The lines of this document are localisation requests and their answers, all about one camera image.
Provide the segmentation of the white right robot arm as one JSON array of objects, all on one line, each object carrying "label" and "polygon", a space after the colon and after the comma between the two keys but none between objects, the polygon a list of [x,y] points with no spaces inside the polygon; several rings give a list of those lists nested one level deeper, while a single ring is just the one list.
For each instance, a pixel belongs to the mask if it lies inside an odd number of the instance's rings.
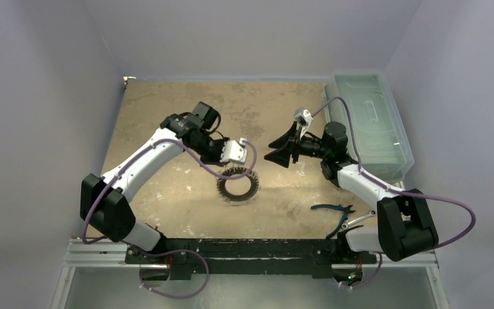
[{"label": "white right robot arm", "polygon": [[339,122],[325,125],[321,137],[312,133],[302,136],[297,124],[269,143],[271,152],[265,160],[283,167],[297,162],[299,156],[320,159],[322,174],[338,188],[355,194],[368,204],[375,214],[376,226],[357,226],[338,233],[337,257],[350,262],[360,252],[381,252],[392,261],[434,248],[439,236],[420,191],[403,189],[384,183],[360,172],[358,162],[347,152],[347,130]]}]

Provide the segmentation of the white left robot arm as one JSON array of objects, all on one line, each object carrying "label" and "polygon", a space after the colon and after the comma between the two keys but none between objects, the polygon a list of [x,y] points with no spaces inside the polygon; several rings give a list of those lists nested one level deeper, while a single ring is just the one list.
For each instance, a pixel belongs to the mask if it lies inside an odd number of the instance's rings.
[{"label": "white left robot arm", "polygon": [[83,229],[92,226],[114,242],[140,248],[149,263],[162,261],[166,254],[164,235],[137,220],[129,204],[157,171],[187,150],[194,151],[206,165],[243,163],[244,142],[210,136],[210,128],[220,118],[214,108],[199,102],[191,112],[166,117],[149,140],[114,169],[102,176],[87,175],[80,197]]}]

